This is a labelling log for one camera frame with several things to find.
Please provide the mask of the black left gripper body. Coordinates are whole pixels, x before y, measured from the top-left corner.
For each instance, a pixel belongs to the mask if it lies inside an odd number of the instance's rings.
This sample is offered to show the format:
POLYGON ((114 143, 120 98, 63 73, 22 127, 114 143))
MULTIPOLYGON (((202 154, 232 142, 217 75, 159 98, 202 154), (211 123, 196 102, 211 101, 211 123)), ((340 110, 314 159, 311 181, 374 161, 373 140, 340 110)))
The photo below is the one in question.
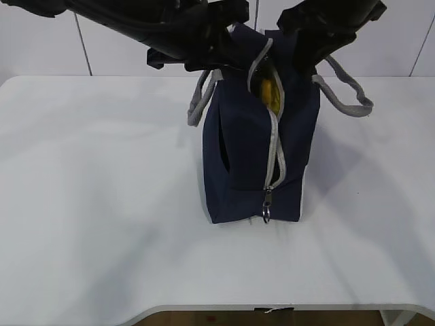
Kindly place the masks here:
POLYGON ((248 1, 180 1, 146 40, 147 64, 155 69, 183 64, 189 72, 245 70, 246 53, 230 36, 229 27, 248 20, 248 1))

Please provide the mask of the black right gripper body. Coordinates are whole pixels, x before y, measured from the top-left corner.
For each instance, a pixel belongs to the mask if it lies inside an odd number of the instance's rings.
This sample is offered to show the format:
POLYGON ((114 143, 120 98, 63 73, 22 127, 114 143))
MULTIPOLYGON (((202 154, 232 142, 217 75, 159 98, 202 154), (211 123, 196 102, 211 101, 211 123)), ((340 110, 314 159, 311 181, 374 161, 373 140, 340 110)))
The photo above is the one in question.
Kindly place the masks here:
POLYGON ((301 76, 311 76, 327 55, 356 39, 350 9, 346 1, 302 1, 282 11, 277 26, 285 36, 296 35, 293 65, 301 76))

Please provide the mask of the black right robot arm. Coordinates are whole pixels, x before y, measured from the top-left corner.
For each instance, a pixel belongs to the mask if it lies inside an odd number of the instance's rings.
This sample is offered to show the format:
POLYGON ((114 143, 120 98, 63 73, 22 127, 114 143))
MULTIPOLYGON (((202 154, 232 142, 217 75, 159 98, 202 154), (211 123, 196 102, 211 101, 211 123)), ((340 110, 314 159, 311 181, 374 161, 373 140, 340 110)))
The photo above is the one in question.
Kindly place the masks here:
POLYGON ((297 36, 293 65, 309 77, 317 64, 353 43, 357 32, 386 9, 380 0, 308 0, 283 10, 277 26, 285 36, 297 36))

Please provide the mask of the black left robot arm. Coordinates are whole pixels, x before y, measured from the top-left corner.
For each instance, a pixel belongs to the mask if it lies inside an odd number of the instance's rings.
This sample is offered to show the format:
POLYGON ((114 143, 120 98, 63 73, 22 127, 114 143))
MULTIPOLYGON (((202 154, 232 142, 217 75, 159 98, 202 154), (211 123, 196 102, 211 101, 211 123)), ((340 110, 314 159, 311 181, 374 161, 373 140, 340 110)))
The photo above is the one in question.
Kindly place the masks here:
POLYGON ((248 53, 232 38, 232 25, 249 20, 248 1, 6 1, 46 18, 69 10, 148 46, 147 64, 186 71, 248 69, 248 53))

